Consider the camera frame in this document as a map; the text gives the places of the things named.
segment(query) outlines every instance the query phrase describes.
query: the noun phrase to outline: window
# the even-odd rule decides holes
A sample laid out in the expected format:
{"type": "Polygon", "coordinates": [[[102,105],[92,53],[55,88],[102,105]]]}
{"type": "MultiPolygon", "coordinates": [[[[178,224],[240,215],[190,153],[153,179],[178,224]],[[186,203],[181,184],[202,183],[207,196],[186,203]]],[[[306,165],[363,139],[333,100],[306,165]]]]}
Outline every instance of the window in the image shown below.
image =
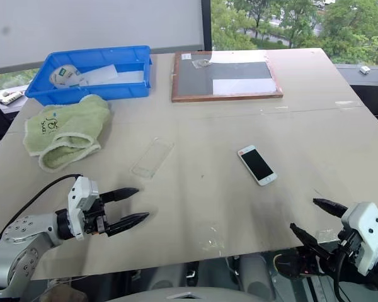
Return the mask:
{"type": "Polygon", "coordinates": [[[0,74],[0,90],[10,87],[27,85],[39,69],[28,69],[0,74]]]}
{"type": "Polygon", "coordinates": [[[321,47],[378,65],[378,0],[211,0],[214,50],[321,47]]]}

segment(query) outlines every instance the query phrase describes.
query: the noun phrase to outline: blue plastic tray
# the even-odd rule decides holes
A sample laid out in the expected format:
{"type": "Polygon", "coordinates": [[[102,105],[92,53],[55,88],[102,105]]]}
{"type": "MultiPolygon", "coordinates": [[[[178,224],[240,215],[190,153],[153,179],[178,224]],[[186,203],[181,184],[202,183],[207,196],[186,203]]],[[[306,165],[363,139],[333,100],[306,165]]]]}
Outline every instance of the blue plastic tray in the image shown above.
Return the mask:
{"type": "Polygon", "coordinates": [[[149,95],[150,88],[150,47],[110,47],[70,52],[54,52],[48,55],[32,80],[25,95],[35,98],[43,105],[73,104],[89,94],[103,99],[141,98],[149,95]],[[87,72],[114,64],[118,72],[143,70],[140,83],[106,84],[57,89],[49,81],[51,73],[61,65],[72,64],[80,72],[87,72]]]}

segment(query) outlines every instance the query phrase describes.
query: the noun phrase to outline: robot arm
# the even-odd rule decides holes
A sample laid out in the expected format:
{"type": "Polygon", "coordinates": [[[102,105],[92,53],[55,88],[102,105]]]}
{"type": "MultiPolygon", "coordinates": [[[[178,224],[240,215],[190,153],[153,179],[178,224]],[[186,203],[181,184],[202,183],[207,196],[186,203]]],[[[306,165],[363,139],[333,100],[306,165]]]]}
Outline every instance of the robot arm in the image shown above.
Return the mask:
{"type": "Polygon", "coordinates": [[[123,188],[99,194],[94,181],[78,177],[68,195],[68,210],[26,216],[7,226],[0,239],[0,298],[20,297],[41,256],[64,240],[83,240],[84,234],[94,233],[112,236],[142,222],[149,213],[132,214],[114,224],[109,224],[105,215],[105,203],[137,191],[123,188]]]}
{"type": "Polygon", "coordinates": [[[340,243],[331,252],[294,223],[291,230],[309,250],[319,258],[323,271],[334,279],[335,294],[339,281],[371,284],[378,288],[378,208],[374,203],[359,203],[351,208],[327,199],[314,199],[314,203],[331,215],[341,218],[343,230],[338,234],[340,243]]]}

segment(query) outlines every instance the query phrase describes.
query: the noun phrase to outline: green towel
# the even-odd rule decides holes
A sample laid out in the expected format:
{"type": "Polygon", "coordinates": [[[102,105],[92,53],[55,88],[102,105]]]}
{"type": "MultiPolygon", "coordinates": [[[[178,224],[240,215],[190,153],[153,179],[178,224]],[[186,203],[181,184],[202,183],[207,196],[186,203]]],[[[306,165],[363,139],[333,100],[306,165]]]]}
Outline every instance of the green towel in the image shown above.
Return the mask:
{"type": "Polygon", "coordinates": [[[43,170],[57,172],[101,148],[96,139],[109,117],[108,103],[94,94],[78,104],[49,105],[25,122],[23,143],[43,170]]]}

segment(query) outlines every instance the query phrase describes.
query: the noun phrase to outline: black cable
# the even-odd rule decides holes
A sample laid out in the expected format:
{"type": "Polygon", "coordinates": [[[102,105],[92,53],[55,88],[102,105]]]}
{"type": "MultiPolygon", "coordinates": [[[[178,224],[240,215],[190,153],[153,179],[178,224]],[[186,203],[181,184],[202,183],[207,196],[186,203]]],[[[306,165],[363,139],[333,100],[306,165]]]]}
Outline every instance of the black cable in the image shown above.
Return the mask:
{"type": "Polygon", "coordinates": [[[27,207],[29,207],[35,200],[37,200],[47,189],[49,189],[50,187],[52,187],[53,185],[57,184],[58,182],[62,181],[63,179],[67,179],[67,178],[71,178],[71,177],[74,177],[75,179],[77,179],[79,176],[83,176],[81,174],[68,174],[68,175],[65,175],[65,176],[62,176],[54,181],[52,181],[50,184],[48,184],[47,186],[45,186],[42,190],[40,190],[38,192],[38,194],[36,194],[34,197],[32,197],[31,200],[29,200],[29,202],[26,203],[26,205],[24,205],[13,217],[12,219],[10,219],[8,221],[8,223],[6,224],[6,226],[3,228],[3,230],[0,232],[0,239],[1,239],[1,236],[3,235],[5,229],[10,225],[12,224],[16,219],[17,217],[19,217],[22,212],[24,212],[27,207]]]}
{"type": "Polygon", "coordinates": [[[343,290],[343,288],[341,288],[340,286],[339,286],[339,288],[340,288],[340,291],[345,295],[347,301],[348,301],[348,302],[352,302],[352,301],[350,300],[350,298],[346,295],[346,293],[345,293],[345,291],[343,290]]]}
{"type": "Polygon", "coordinates": [[[307,283],[308,283],[308,286],[309,286],[309,291],[311,292],[312,300],[314,302],[318,302],[318,297],[316,296],[314,284],[312,283],[312,280],[311,280],[310,277],[307,278],[307,283]]]}
{"type": "Polygon", "coordinates": [[[339,292],[340,272],[341,267],[343,266],[343,261],[345,260],[346,256],[346,252],[341,250],[336,260],[335,278],[333,278],[333,290],[335,291],[335,296],[339,302],[346,302],[342,299],[339,292]]]}

